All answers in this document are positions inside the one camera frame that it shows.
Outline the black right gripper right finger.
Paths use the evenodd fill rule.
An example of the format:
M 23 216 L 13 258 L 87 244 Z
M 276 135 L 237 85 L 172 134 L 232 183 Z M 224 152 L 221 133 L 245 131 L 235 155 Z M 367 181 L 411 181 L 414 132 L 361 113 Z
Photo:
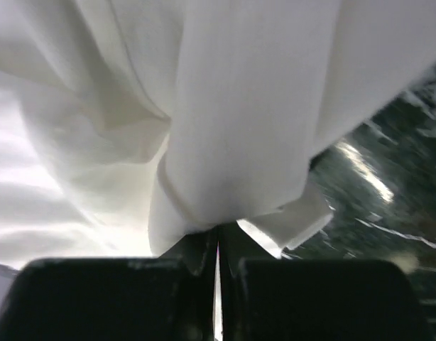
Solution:
M 225 340 L 432 340 L 388 261 L 281 260 L 237 224 L 218 228 Z

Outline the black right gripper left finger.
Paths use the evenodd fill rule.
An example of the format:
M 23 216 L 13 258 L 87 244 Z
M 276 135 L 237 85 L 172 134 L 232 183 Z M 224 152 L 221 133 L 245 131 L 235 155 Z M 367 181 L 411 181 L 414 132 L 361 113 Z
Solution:
M 216 232 L 158 258 L 27 264 L 0 305 L 0 340 L 212 340 Z

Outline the white printed t-shirt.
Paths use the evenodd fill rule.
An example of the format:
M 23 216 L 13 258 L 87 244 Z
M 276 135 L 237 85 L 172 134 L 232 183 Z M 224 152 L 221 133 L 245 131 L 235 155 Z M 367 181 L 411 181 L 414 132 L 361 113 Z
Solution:
M 0 264 L 332 218 L 310 161 L 436 61 L 436 1 L 0 1 Z

